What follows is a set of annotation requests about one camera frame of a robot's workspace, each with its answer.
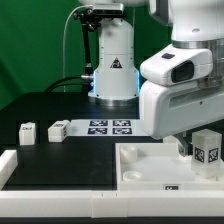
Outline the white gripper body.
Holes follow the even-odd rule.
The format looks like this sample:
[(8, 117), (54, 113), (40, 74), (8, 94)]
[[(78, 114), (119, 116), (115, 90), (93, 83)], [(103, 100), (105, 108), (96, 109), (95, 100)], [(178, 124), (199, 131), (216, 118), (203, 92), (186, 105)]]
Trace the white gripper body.
[(224, 87), (199, 87), (213, 70), (208, 49), (164, 48), (140, 66), (146, 82), (139, 95), (142, 128), (162, 139), (224, 119)]

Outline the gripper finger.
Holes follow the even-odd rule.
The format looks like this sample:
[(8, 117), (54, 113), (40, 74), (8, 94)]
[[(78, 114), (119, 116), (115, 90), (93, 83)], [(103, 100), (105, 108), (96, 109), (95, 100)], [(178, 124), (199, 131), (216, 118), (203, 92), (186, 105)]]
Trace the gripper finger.
[(186, 133), (179, 133), (176, 135), (177, 140), (180, 143), (179, 153), (183, 156), (189, 156), (192, 154), (193, 146), (190, 142), (190, 138)]

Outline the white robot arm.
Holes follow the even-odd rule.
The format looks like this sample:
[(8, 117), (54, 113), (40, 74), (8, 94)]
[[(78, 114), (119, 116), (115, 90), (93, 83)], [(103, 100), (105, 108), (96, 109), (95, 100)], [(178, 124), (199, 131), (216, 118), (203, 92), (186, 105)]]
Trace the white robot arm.
[(134, 0), (143, 1), (172, 28), (165, 48), (142, 44), (144, 131), (162, 139), (224, 119), (224, 0)]

